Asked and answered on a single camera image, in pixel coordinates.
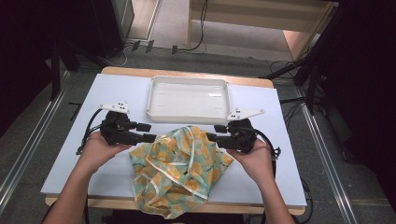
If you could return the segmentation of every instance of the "white tray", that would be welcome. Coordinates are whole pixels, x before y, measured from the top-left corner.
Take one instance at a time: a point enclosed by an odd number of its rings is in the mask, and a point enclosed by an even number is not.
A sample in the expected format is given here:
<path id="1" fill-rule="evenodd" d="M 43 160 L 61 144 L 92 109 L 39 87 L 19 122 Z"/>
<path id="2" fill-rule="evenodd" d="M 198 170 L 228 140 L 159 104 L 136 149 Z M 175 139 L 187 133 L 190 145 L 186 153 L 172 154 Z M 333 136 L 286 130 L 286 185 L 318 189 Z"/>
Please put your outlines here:
<path id="1" fill-rule="evenodd" d="M 222 79 L 155 77 L 148 117 L 172 123 L 224 123 L 230 115 L 228 82 Z"/>

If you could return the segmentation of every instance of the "yellow patterned towel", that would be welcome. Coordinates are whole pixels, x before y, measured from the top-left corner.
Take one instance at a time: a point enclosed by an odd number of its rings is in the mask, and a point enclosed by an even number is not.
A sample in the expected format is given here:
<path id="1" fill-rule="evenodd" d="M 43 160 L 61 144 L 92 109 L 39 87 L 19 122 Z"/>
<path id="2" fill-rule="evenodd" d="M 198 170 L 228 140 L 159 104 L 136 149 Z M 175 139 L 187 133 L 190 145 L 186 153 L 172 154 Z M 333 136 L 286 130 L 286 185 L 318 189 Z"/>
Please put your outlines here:
<path id="1" fill-rule="evenodd" d="M 176 218 L 206 202 L 233 158 L 195 126 L 174 130 L 130 153 L 139 209 Z"/>

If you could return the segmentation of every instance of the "person's right hand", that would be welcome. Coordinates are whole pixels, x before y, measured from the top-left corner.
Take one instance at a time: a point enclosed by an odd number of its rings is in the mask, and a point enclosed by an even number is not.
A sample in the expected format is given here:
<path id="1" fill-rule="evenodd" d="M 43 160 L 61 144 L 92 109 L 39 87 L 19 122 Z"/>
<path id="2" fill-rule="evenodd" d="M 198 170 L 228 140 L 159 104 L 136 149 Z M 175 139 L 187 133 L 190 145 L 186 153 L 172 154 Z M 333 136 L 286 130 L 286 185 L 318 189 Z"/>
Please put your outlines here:
<path id="1" fill-rule="evenodd" d="M 231 149 L 227 149 L 227 152 L 242 164 L 247 174 L 257 184 L 274 180 L 271 148 L 262 140 L 257 139 L 248 154 Z"/>
<path id="2" fill-rule="evenodd" d="M 99 132 L 92 133 L 82 150 L 75 169 L 86 175 L 93 175 L 103 164 L 111 160 L 117 153 L 131 146 L 116 144 L 110 146 Z"/>

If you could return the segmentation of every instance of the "power cord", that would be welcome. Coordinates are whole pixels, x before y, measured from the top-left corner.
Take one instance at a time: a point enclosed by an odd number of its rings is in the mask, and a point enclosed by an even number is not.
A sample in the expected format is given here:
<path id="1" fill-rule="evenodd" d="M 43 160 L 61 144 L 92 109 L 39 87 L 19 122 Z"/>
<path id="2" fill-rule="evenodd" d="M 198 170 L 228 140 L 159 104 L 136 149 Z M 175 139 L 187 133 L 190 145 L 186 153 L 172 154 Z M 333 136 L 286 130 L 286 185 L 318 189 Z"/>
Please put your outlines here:
<path id="1" fill-rule="evenodd" d="M 207 12 L 207 1 L 208 0 L 205 0 L 204 5 L 202 7 L 202 11 L 201 11 L 201 39 L 198 42 L 197 46 L 195 46 L 192 49 L 174 49 L 174 50 L 176 50 L 176 51 L 192 51 L 192 50 L 198 49 L 201 46 L 201 44 L 204 41 L 204 23 L 205 23 L 205 17 L 206 17 L 206 12 Z"/>

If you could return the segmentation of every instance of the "handheld controller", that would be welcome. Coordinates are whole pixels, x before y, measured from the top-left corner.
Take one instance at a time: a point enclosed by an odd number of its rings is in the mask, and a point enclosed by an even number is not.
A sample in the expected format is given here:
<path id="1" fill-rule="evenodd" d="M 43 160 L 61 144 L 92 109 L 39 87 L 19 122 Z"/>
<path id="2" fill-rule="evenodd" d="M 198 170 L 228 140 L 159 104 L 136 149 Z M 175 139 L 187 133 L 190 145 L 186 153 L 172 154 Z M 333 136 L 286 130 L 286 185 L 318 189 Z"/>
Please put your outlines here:
<path id="1" fill-rule="evenodd" d="M 280 148 L 274 148 L 271 141 L 264 133 L 254 129 L 249 119 L 232 120 L 227 126 L 215 125 L 216 133 L 230 133 L 230 136 L 217 136 L 214 133 L 206 133 L 207 139 L 216 142 L 219 147 L 239 150 L 249 153 L 254 147 L 254 142 L 259 135 L 262 140 L 271 148 L 272 166 L 274 176 L 276 175 L 276 159 L 280 155 Z"/>
<path id="2" fill-rule="evenodd" d="M 257 134 L 251 126 L 249 119 L 233 120 L 226 126 L 215 125 L 216 133 L 230 133 L 231 136 L 217 136 L 207 133 L 207 139 L 216 142 L 219 147 L 237 149 L 243 153 L 249 153 L 253 149 Z"/>
<path id="3" fill-rule="evenodd" d="M 125 144 L 135 146 L 137 143 L 152 143 L 157 135 L 131 133 L 129 130 L 136 129 L 138 132 L 149 132 L 151 125 L 130 121 L 126 114 L 108 111 L 106 119 L 102 121 L 100 133 L 109 145 Z"/>

